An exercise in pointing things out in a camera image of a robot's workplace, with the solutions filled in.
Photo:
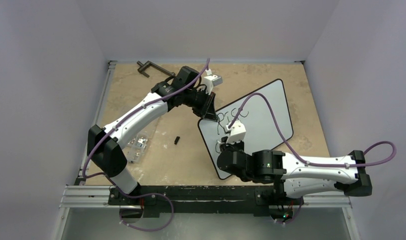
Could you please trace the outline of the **white whiteboard black frame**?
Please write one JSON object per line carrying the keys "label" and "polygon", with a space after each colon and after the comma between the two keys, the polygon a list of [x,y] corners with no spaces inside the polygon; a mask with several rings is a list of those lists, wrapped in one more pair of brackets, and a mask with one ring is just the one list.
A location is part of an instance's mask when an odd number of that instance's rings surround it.
{"label": "white whiteboard black frame", "polygon": [[[294,130],[283,81],[275,79],[254,92],[262,94],[267,99],[282,135],[289,140],[294,135]],[[246,94],[217,109],[218,122],[201,119],[197,123],[217,177],[221,180],[231,176],[217,166],[217,158],[220,155],[219,142],[226,136],[223,128],[233,120],[238,108],[248,96],[249,94]],[[247,154],[260,150],[272,150],[284,142],[275,127],[266,102],[258,95],[248,100],[237,119],[246,129],[244,151]]]}

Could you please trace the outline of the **black marker cap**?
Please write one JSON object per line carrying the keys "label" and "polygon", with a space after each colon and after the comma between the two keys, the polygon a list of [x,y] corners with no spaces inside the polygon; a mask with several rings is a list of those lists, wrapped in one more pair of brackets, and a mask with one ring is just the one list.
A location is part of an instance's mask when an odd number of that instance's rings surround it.
{"label": "black marker cap", "polygon": [[177,145],[177,144],[178,144],[178,142],[179,142],[180,138],[181,138],[180,136],[177,136],[177,137],[175,138],[175,140],[174,140],[174,144],[175,144],[175,145]]}

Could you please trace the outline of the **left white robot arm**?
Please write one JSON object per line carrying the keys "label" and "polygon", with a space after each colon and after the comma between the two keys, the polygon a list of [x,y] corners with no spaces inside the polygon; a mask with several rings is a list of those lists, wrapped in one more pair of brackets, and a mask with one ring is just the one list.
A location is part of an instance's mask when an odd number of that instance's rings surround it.
{"label": "left white robot arm", "polygon": [[183,66],[179,72],[158,82],[145,98],[123,116],[103,127],[93,125],[88,131],[87,158],[121,191],[129,205],[140,199],[140,184],[127,169],[123,149],[128,142],[157,118],[173,108],[185,105],[201,119],[216,121],[213,88],[223,79],[206,65],[200,72]]}

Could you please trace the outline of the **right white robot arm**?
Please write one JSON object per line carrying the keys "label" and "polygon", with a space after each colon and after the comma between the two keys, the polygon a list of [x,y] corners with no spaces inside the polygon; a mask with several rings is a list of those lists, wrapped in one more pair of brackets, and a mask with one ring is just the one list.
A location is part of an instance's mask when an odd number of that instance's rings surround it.
{"label": "right white robot arm", "polygon": [[242,182],[273,184],[271,196],[279,204],[289,199],[322,192],[342,192],[350,197],[372,194],[370,176],[362,166],[364,153],[354,150],[340,157],[303,156],[278,150],[244,151],[244,142],[221,138],[217,167]]}

